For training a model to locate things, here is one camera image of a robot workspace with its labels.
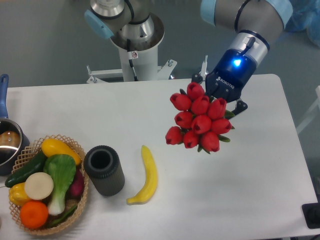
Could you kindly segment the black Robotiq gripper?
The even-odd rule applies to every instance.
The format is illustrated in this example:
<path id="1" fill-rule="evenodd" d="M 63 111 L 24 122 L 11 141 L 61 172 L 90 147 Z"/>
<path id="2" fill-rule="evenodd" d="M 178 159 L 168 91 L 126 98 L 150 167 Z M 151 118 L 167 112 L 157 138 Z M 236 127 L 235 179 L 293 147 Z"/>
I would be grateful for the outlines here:
<path id="1" fill-rule="evenodd" d="M 255 61 L 235 49 L 228 49 L 205 79 L 199 73 L 194 73 L 191 82 L 199 85 L 205 83 L 205 94 L 209 97 L 222 98 L 226 102 L 237 100 L 231 111 L 237 116 L 248 109 L 248 104 L 240 97 L 256 68 Z"/>

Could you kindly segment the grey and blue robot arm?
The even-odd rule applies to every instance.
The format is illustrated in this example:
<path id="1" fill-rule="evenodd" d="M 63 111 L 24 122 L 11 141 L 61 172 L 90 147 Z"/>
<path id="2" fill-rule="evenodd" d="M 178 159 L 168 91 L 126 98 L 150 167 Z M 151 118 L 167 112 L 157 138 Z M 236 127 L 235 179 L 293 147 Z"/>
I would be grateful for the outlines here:
<path id="1" fill-rule="evenodd" d="M 203 0 L 201 18 L 236 32 L 236 37 L 212 72 L 203 68 L 192 77 L 205 83 L 209 97 L 235 102 L 228 119 L 247 109 L 242 90 L 260 65 L 270 44 L 293 14 L 288 0 Z M 161 19 L 147 0 L 92 0 L 84 13 L 90 28 L 118 48 L 126 82 L 164 80 L 169 72 L 158 67 L 158 46 L 164 38 Z"/>

